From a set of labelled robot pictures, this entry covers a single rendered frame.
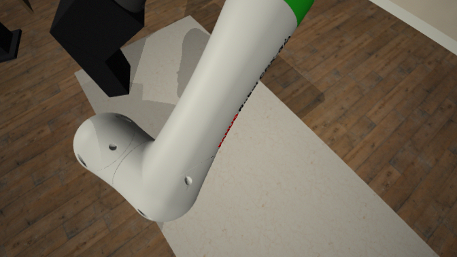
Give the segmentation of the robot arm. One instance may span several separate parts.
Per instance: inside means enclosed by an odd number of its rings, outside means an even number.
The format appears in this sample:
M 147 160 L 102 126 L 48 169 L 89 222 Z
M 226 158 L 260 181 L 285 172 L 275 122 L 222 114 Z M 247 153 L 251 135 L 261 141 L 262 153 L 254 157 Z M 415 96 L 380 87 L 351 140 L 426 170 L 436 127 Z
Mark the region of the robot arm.
M 75 133 L 77 160 L 143 217 L 155 222 L 182 217 L 245 102 L 314 1 L 226 0 L 157 138 L 122 114 L 97 114 Z

